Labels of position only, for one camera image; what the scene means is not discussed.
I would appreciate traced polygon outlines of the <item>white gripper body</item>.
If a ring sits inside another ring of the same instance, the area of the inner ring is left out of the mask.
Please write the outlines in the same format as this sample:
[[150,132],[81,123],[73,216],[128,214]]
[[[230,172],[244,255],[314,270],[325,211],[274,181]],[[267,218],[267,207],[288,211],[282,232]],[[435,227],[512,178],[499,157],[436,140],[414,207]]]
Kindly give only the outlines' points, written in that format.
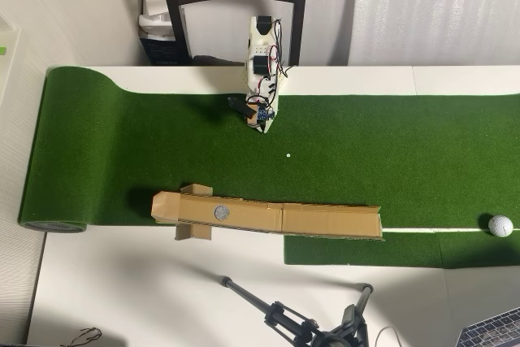
[[262,95],[254,94],[246,97],[246,104],[251,106],[255,111],[254,118],[256,120],[264,120],[275,118],[278,110],[278,97],[270,98]]

